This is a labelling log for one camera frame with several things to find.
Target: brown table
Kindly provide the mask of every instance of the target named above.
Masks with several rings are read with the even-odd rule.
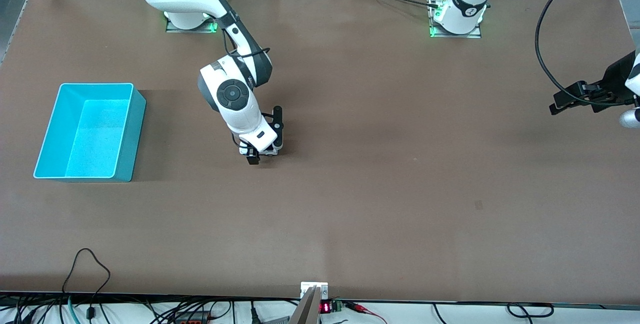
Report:
[[[491,0],[483,38],[429,38],[394,0],[231,0],[274,63],[281,156],[249,166],[196,86],[220,33],[164,33],[143,0],[29,0],[0,67],[0,289],[58,290],[76,251],[108,292],[640,304],[637,131],[551,117],[546,0]],[[568,85],[633,49],[617,0],[557,0]],[[147,99],[132,183],[37,181],[60,83]],[[104,275],[83,257],[70,290]]]

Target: metal post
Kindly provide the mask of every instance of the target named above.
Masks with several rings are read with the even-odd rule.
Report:
[[[318,324],[320,322],[320,300],[322,299],[322,287],[309,287],[288,324]]]

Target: teal cable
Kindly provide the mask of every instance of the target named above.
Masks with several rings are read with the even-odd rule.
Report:
[[[66,301],[66,305],[69,306],[69,312],[71,312],[71,318],[73,318],[73,321],[75,322],[75,324],[80,324],[80,321],[78,320],[78,317],[76,317],[76,313],[74,312],[74,307],[73,305],[71,305],[70,295],[69,295],[69,299]]]

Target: turquoise plastic container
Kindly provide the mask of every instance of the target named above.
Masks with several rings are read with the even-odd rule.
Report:
[[[130,181],[146,105],[131,83],[63,83],[33,177]]]

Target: white bracket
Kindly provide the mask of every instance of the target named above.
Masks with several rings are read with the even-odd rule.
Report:
[[[300,298],[304,297],[305,293],[309,288],[314,286],[320,287],[322,289],[322,299],[329,299],[329,283],[324,282],[301,282],[300,283]]]

